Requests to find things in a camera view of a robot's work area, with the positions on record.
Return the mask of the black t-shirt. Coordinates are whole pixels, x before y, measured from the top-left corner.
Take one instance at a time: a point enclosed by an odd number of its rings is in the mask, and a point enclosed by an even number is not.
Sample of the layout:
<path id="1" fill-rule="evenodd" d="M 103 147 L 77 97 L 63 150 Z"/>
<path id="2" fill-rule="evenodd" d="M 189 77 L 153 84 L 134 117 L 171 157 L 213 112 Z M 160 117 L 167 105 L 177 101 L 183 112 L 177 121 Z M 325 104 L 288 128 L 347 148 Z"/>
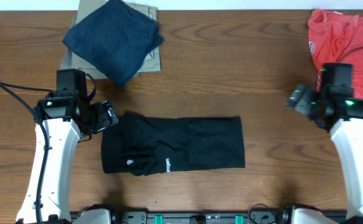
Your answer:
<path id="1" fill-rule="evenodd" d="M 177 171 L 244 168 L 240 117 L 149 118 L 125 113 L 103 132 L 106 174 L 135 176 Z"/>

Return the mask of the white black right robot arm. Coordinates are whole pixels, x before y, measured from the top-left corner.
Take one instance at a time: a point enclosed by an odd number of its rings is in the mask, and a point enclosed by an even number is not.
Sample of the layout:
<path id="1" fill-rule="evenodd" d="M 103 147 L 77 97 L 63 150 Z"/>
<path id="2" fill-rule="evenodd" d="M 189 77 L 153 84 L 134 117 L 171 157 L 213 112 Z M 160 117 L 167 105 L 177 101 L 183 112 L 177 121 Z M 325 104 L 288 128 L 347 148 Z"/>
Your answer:
<path id="1" fill-rule="evenodd" d="M 286 105 L 329 133 L 344 177 L 346 223 L 363 223 L 363 100 L 351 94 L 342 87 L 318 93 L 299 84 Z"/>

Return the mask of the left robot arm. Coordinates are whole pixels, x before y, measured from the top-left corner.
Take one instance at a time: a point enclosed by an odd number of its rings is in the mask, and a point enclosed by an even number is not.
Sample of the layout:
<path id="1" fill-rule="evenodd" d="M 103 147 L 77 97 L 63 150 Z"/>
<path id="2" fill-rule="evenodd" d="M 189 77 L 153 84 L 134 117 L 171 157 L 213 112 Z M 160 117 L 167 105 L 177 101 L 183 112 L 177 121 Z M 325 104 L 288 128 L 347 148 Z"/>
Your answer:
<path id="1" fill-rule="evenodd" d="M 117 123 L 109 101 L 47 97 L 35 108 L 36 148 L 26 197 L 16 223 L 71 223 L 69 187 L 77 144 Z"/>

